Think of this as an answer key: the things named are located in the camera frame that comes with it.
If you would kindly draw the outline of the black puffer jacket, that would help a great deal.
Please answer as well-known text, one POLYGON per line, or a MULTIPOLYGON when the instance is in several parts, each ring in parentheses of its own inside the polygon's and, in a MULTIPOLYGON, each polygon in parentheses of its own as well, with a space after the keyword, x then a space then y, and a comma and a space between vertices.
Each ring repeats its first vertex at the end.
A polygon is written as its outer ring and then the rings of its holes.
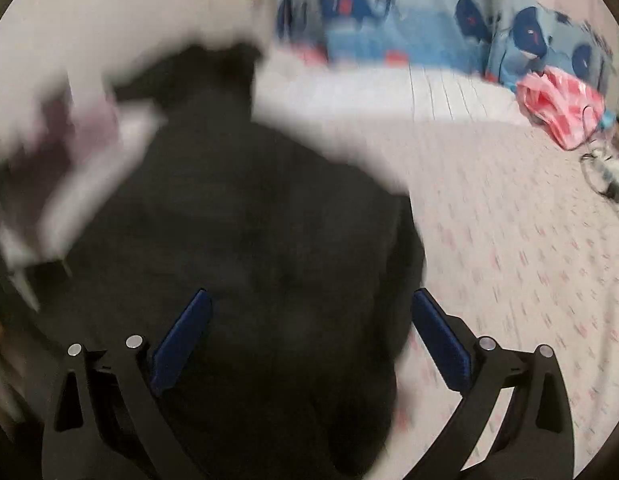
POLYGON ((158 408, 198 479, 360 479, 389 436, 424 248, 410 199, 247 115, 173 110, 15 324, 158 344, 213 313, 158 408))

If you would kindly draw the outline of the black garment pile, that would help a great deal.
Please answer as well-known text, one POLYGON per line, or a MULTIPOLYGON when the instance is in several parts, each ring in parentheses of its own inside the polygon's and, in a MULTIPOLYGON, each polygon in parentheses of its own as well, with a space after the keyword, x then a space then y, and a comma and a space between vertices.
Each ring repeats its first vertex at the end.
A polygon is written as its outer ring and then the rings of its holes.
POLYGON ((168 113, 198 92, 229 92, 248 106, 253 102, 256 67, 262 51, 256 44, 239 41, 213 49, 188 44, 146 65, 126 80, 113 84, 119 103, 152 101, 168 113))

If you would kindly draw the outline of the white striped quilt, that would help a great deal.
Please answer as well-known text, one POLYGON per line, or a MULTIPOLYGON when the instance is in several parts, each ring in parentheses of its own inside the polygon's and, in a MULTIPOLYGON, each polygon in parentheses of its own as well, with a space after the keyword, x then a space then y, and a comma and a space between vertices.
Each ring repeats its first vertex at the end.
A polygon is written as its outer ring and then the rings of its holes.
POLYGON ((477 76, 418 65, 323 65, 276 50, 258 69, 254 112, 266 119, 396 119, 524 125, 515 95, 477 76))

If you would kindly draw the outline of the whale print curtain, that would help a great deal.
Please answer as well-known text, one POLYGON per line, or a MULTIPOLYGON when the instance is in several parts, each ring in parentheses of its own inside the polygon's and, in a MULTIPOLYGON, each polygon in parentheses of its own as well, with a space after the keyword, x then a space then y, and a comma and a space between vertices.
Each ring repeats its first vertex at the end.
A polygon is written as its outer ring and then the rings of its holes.
POLYGON ((603 0, 278 0, 277 36, 331 62, 397 58, 508 88, 548 66, 600 93, 619 84, 619 23, 603 0))

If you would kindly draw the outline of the pink checkered plastic bag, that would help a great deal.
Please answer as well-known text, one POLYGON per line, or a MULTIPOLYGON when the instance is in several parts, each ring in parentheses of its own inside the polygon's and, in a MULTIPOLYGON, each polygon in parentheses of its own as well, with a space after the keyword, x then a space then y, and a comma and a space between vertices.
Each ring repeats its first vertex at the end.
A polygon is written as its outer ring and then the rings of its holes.
POLYGON ((549 66, 517 82, 517 100, 564 151, 584 144, 605 116, 605 98, 579 78, 549 66))

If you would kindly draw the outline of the white power strip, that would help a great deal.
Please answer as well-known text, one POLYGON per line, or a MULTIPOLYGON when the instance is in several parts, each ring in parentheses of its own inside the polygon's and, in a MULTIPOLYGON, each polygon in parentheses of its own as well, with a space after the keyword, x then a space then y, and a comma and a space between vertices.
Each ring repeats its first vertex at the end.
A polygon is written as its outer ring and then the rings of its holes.
POLYGON ((586 183, 598 195, 619 204, 619 155, 595 148, 579 158, 586 183))

